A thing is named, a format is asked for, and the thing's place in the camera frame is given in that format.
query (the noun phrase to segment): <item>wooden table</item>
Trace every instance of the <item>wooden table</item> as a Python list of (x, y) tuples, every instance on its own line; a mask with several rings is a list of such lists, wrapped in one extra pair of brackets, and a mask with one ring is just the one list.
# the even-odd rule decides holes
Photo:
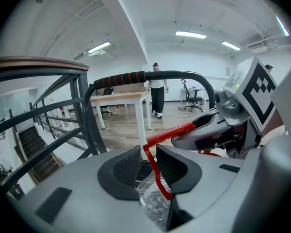
[[(102, 114), (100, 111), (101, 106), (117, 105), (117, 104), (134, 104), (136, 111), (138, 135), (140, 139), (140, 146), (146, 144), (146, 132), (144, 124), (144, 114), (142, 108), (142, 101), (146, 102), (146, 117), (147, 117), (147, 128), (151, 130), (151, 111), (150, 111), (150, 92), (129, 92), (129, 93), (114, 93), (111, 95), (105, 96), (96, 96), (91, 97), (91, 104), (93, 107), (96, 107), (98, 118), (100, 121), (101, 127), (104, 129), (105, 124), (103, 122)], [(141, 151), (142, 158), (147, 159), (144, 151)]]

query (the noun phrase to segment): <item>office chair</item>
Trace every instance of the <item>office chair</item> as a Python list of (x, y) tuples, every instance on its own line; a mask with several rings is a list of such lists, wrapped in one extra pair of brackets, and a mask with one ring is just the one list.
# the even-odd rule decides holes
[(186, 99), (185, 100), (187, 102), (191, 103), (191, 105), (185, 106), (184, 109), (186, 110), (186, 108), (191, 108), (191, 111), (192, 111), (194, 108), (197, 108), (197, 109), (201, 110), (201, 112), (203, 112), (202, 107), (195, 105), (197, 102), (203, 100), (202, 97), (197, 97), (197, 92), (198, 91), (195, 91), (194, 97), (190, 97), (190, 92), (188, 90), (188, 87), (186, 86), (185, 80), (182, 79), (181, 82), (183, 83), (183, 87), (185, 89), (185, 94), (186, 94)]
[[(111, 95), (112, 92), (113, 92), (113, 87), (105, 88), (105, 89), (103, 90), (103, 96), (104, 96), (104, 95)], [(111, 114), (111, 115), (113, 115), (112, 112), (109, 112), (109, 111), (103, 111), (103, 110), (102, 110), (103, 108), (108, 108), (108, 105), (106, 105), (106, 106), (101, 106), (101, 107), (100, 107), (100, 111), (101, 111), (101, 114), (102, 114), (102, 118), (103, 118), (103, 114)]]

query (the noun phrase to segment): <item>wooden floor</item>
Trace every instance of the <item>wooden floor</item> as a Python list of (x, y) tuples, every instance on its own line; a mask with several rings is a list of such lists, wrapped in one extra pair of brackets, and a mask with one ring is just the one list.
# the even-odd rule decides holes
[[(146, 124), (146, 105), (143, 104), (146, 137), (191, 122), (200, 114), (200, 110), (195, 108), (190, 112), (190, 110), (184, 110), (184, 106), (186, 106), (186, 102), (165, 102), (163, 119), (151, 116), (152, 129), (148, 130)], [(204, 111), (208, 110), (208, 105), (202, 107)], [(117, 150), (140, 145), (134, 105), (127, 105), (127, 107), (121, 108), (113, 106), (109, 109), (113, 115), (104, 115), (105, 129), (101, 128), (98, 117), (96, 117), (96, 122), (106, 147), (110, 150)], [(162, 144), (171, 145), (171, 142), (170, 140), (166, 140)]]

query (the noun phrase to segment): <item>ceiling light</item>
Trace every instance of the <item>ceiling light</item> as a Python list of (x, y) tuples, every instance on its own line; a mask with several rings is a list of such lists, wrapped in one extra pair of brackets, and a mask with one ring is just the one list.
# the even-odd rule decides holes
[(102, 48), (105, 48), (105, 47), (107, 47), (107, 46), (110, 46), (110, 45), (111, 45), (111, 44), (110, 44), (109, 41), (108, 41), (108, 42), (105, 42), (105, 43), (103, 43), (103, 44), (101, 44), (101, 45), (99, 45), (99, 46), (97, 46), (97, 47), (94, 47), (93, 49), (88, 50), (88, 53), (96, 52), (96, 51), (98, 51), (98, 50), (100, 50), (100, 49), (102, 49)]
[(288, 36), (289, 33), (288, 33), (288, 31), (286, 30), (285, 25), (283, 25), (283, 23), (281, 22), (281, 20), (280, 20), (278, 17), (276, 17), (276, 18), (277, 18), (277, 20), (278, 20), (278, 22), (279, 22), (279, 24), (280, 24), (280, 26), (281, 26), (283, 32), (285, 33), (285, 36)]
[(176, 35), (189, 36), (189, 37), (195, 37), (195, 38), (200, 38), (200, 39), (205, 39), (207, 37), (206, 35), (203, 35), (203, 34), (186, 32), (186, 31), (177, 31)]
[(225, 45), (225, 46), (227, 46), (227, 47), (230, 47), (232, 49), (235, 49), (236, 51), (239, 51), (240, 50), (240, 48), (238, 48), (238, 47), (234, 46), (233, 44), (230, 44), (230, 43), (228, 43), (226, 41), (222, 42), (222, 44)]

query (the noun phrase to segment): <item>gray plastic panel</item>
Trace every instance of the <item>gray plastic panel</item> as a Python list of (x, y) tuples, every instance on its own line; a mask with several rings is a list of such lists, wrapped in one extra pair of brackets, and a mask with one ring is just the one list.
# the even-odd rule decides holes
[(230, 186), (237, 173), (219, 168), (222, 164), (241, 167), (243, 160), (198, 154), (171, 146), (170, 151), (196, 162), (202, 169), (202, 177), (189, 192), (176, 195), (179, 209), (196, 217), (211, 206)]
[(254, 176), (236, 218), (233, 232), (257, 232), (285, 196), (291, 196), (291, 133), (271, 139), (261, 152)]
[[(213, 203), (210, 203), (203, 211), (198, 210), (200, 214), (188, 223), (182, 225), (181, 227), (174, 229), (173, 233), (182, 232), (203, 232), (203, 233), (229, 233), (232, 232), (233, 224), (237, 216), (238, 210), (247, 195), (250, 185), (252, 183), (253, 177), (256, 173), (257, 164), (259, 161), (259, 156), (261, 153), (260, 149), (251, 150), (246, 159), (237, 160), (230, 159), (233, 161), (242, 161), (243, 165), (239, 170), (236, 177), (229, 184), (227, 189), (220, 196), (217, 197)], [(191, 199), (190, 207), (199, 207), (200, 196), (204, 196), (206, 199), (207, 194), (203, 195), (196, 190), (196, 192), (191, 191), (190, 194), (194, 194), (196, 199)], [(185, 194), (176, 195), (177, 200), (179, 200), (182, 205), (184, 205)]]
[(227, 123), (231, 127), (236, 127), (238, 125), (241, 125), (250, 118), (250, 115), (246, 110), (243, 110), (236, 115), (225, 113), (220, 108), (217, 108), (217, 111), (220, 112), (220, 115), (227, 121)]
[(57, 187), (71, 189), (53, 222), (67, 232), (161, 232), (139, 206), (139, 201), (117, 200), (99, 184), (97, 172), (107, 160), (126, 150), (111, 151), (72, 162), (40, 183), (21, 199), (31, 211), (37, 208)]
[(215, 114), (212, 123), (205, 127), (200, 127), (180, 136), (176, 136), (171, 140), (171, 143), (180, 149), (192, 151), (198, 150), (195, 144), (196, 140), (200, 140), (203, 137), (214, 135), (216, 133), (222, 133), (230, 128), (227, 122), (224, 121), (224, 117), (222, 117), (221, 113), (218, 113), (216, 109), (213, 109), (211, 113)]

